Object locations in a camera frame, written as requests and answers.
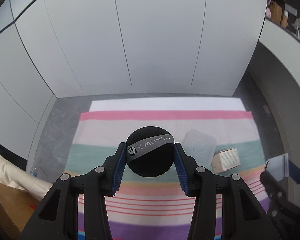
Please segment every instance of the gray ribbon strap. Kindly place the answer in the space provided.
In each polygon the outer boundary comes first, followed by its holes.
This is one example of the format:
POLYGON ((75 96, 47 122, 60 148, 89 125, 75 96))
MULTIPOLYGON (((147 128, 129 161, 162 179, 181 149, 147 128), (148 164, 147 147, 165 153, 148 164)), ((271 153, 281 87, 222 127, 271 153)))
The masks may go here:
POLYGON ((126 162, 129 163, 167 143, 174 143, 171 134, 153 136, 133 143, 127 147, 126 162))

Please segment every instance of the panda logo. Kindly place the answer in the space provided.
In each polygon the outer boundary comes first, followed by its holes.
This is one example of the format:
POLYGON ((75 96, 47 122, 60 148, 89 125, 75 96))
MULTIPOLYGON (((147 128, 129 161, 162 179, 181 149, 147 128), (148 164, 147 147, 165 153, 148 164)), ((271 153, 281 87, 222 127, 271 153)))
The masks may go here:
POLYGON ((130 155, 130 156, 135 156, 136 153, 137 153, 135 147, 129 148, 128 152, 129 152, 129 155, 130 155))

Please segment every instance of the teal stripe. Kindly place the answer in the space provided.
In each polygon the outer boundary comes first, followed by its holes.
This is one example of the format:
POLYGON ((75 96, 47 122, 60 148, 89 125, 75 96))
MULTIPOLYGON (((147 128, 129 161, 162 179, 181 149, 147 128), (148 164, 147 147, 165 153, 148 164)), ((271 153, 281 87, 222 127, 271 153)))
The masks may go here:
MULTIPOLYGON (((260 140, 218 145, 215 154, 220 151, 237 148, 241 165, 229 171, 219 173, 222 176, 229 176, 232 173, 239 173, 250 170, 265 164, 264 153, 260 140)), ((83 144, 73 144, 70 149, 70 154, 66 163, 66 170, 77 174, 86 174, 93 168, 103 164, 104 160, 116 152, 114 147, 101 147, 83 144)), ((178 182, 178 176, 174 165, 164 174, 155 178, 143 178, 138 176, 126 166, 122 181, 133 182, 178 182)))

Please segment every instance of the gray floor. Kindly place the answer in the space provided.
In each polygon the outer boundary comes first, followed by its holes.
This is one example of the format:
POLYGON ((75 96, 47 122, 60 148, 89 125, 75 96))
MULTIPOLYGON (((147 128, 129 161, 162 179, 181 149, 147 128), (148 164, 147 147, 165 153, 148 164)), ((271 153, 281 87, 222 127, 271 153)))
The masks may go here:
MULTIPOLYGON (((43 129, 34 158, 34 166, 38 170, 37 177, 53 183, 62 174, 78 126, 80 114, 89 111, 93 100, 162 96, 202 95, 128 94, 57 99, 43 129)), ((246 110, 252 111, 266 159, 283 154, 283 146, 276 123, 272 116, 267 115, 264 109, 264 106, 267 105, 266 100, 248 73, 243 76, 233 97, 241 98, 246 110)))

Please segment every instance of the blue gripper pad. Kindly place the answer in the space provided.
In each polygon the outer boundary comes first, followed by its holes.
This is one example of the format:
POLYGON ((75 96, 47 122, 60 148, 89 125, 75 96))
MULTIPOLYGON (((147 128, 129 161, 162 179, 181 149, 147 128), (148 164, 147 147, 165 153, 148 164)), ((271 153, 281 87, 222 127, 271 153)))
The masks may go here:
POLYGON ((117 162, 117 166, 114 169, 113 178, 112 178, 112 187, 111 187, 111 191, 113 195, 115 195, 115 193, 119 190, 125 166, 126 166, 126 146, 122 148, 120 157, 117 162))
POLYGON ((174 145, 174 165, 175 165, 176 170, 177 170, 177 174, 178 174, 181 189, 186 194, 186 196, 188 196, 189 193, 190 193, 189 178, 188 178, 186 168, 184 166, 184 163, 182 161, 182 158, 180 156, 180 153, 179 153, 176 145, 174 145))

